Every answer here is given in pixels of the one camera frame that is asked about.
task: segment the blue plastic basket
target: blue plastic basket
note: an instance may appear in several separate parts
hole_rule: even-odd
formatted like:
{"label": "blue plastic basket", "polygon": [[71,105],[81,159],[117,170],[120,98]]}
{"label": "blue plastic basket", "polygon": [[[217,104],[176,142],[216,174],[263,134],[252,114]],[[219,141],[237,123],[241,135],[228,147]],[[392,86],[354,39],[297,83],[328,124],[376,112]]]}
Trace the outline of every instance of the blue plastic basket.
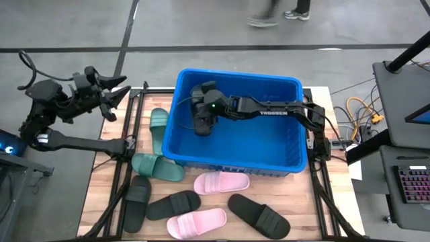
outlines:
{"label": "blue plastic basket", "polygon": [[259,116],[238,121],[219,117],[209,136],[198,136],[182,127],[180,124],[193,126],[191,104],[177,104],[189,97],[195,85],[207,81],[216,81],[217,89],[226,97],[302,100],[302,85],[293,77],[185,69],[176,83],[163,140],[164,156],[183,166],[257,175],[286,176],[303,171],[307,161],[304,127],[292,117]]}

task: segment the shoe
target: shoe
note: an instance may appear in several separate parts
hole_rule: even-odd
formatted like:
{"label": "shoe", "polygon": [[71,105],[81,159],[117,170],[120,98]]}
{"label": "shoe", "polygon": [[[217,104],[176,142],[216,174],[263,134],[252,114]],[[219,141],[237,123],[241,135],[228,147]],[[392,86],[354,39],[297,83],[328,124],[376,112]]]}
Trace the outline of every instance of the shoe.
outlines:
{"label": "shoe", "polygon": [[284,12],[284,17],[286,19],[299,19],[302,21],[308,21],[309,20],[309,13],[298,13],[295,10],[286,11],[286,12]]}
{"label": "shoe", "polygon": [[253,26],[253,27],[257,27],[257,28],[266,28],[266,27],[277,26],[280,23],[275,21],[275,19],[273,17],[263,17],[263,18],[248,17],[247,24],[249,26]]}

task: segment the gray floor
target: gray floor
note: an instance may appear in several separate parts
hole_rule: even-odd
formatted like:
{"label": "gray floor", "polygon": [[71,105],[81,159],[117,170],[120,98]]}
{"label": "gray floor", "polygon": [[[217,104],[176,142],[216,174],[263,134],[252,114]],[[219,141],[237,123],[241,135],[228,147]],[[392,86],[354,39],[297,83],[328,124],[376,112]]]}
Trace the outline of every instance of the gray floor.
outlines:
{"label": "gray floor", "polygon": [[[0,1],[0,48],[119,47],[126,29],[132,0],[2,0]],[[430,18],[418,0],[319,0],[313,1],[309,22],[286,21],[267,30],[246,26],[246,18],[258,12],[262,1],[246,0],[148,0],[141,1],[129,46],[182,46],[228,44],[404,44],[422,36]],[[294,7],[284,1],[282,9]],[[284,50],[226,52],[128,53],[122,73],[125,85],[174,86],[184,68],[222,69],[272,75],[288,75],[307,86],[329,86],[331,91],[372,78],[372,63],[390,60],[401,49],[379,50]],[[102,75],[112,75],[117,52],[31,54],[36,66],[47,73],[69,77],[94,65]],[[426,50],[417,61],[430,59]],[[31,72],[16,54],[0,54],[0,128],[17,133],[31,101],[16,90]],[[332,96],[344,106],[348,97],[366,97],[374,81]],[[338,121],[345,121],[337,113]],[[74,125],[55,124],[61,132],[85,138],[99,136],[99,111],[85,114]],[[382,122],[374,127],[383,130]],[[73,238],[94,153],[61,150],[26,157],[55,167],[40,191],[29,193],[13,241],[51,241]],[[428,241],[430,233],[405,231],[386,225],[385,198],[357,194],[366,234],[377,239]]]}

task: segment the slipper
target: slipper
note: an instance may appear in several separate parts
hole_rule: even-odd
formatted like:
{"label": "slipper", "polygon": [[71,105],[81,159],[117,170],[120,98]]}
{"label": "slipper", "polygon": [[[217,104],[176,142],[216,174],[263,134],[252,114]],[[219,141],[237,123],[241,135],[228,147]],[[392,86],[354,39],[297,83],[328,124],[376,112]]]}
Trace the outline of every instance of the slipper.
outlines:
{"label": "slipper", "polygon": [[194,182],[194,191],[200,195],[240,191],[248,187],[249,176],[234,172],[207,172],[199,175]]}
{"label": "slipper", "polygon": [[134,154],[132,157],[132,166],[133,170],[139,173],[139,175],[170,182],[180,182],[185,175],[182,166],[165,161],[160,155]]}
{"label": "slipper", "polygon": [[161,198],[148,205],[146,217],[149,220],[171,218],[192,212],[200,207],[200,198],[193,191],[182,191]]}
{"label": "slipper", "polygon": [[213,208],[170,218],[167,221],[167,231],[175,239],[189,239],[220,228],[226,223],[225,211],[222,208]]}
{"label": "slipper", "polygon": [[269,239],[283,239],[290,232],[290,223],[268,205],[258,204],[240,194],[228,199],[228,208],[240,219]]}
{"label": "slipper", "polygon": [[154,108],[150,113],[149,130],[153,134],[153,153],[156,155],[163,155],[161,146],[163,145],[168,117],[169,113],[162,108]]}
{"label": "slipper", "polygon": [[124,230],[127,233],[137,233],[142,228],[146,207],[151,196],[151,183],[148,178],[136,175],[128,188]]}

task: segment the pink slide sandal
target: pink slide sandal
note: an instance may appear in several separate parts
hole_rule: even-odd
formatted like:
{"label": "pink slide sandal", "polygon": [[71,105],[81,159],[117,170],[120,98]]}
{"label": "pink slide sandal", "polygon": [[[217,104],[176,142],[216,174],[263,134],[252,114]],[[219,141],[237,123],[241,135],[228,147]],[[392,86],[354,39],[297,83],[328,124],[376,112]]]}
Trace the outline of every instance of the pink slide sandal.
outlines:
{"label": "pink slide sandal", "polygon": [[188,212],[167,221],[167,230],[175,239],[189,239],[224,226],[227,215],[222,208]]}
{"label": "pink slide sandal", "polygon": [[207,172],[199,175],[194,182],[194,191],[200,195],[240,191],[248,187],[248,175],[234,172]]}

